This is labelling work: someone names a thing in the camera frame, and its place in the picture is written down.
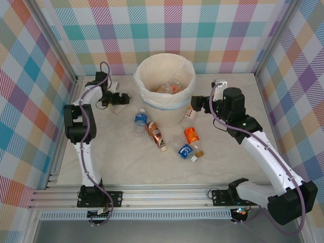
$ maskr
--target marble surface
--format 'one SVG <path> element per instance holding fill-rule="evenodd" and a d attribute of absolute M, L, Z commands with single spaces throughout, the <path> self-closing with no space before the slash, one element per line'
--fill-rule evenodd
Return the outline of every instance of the marble surface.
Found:
<path fill-rule="evenodd" d="M 216 78 L 225 78 L 229 87 L 242 90 L 246 97 L 247 114 L 257 119 L 276 148 L 253 74 L 198 74 L 194 95 L 209 95 L 211 81 Z M 86 77 L 84 84 L 91 80 L 92 77 Z M 269 182 L 253 157 L 226 132 L 214 128 L 212 115 L 203 111 L 198 112 L 194 127 L 205 155 L 196 163 L 183 160 L 171 149 L 161 152 L 147 134 L 143 138 L 135 138 L 134 117 L 143 102 L 136 92 L 133 76 L 113 76 L 112 80 L 120 83 L 120 92 L 131 92 L 132 100 L 118 115 L 109 109 L 93 107 L 97 125 L 97 137 L 93 140 L 94 153 L 104 184 L 228 183 L 241 177 L 253 182 Z M 166 142 L 174 135 L 182 136 L 185 141 L 179 125 L 160 130 Z M 70 142 L 66 146 L 57 183 L 82 183 L 76 150 Z"/>

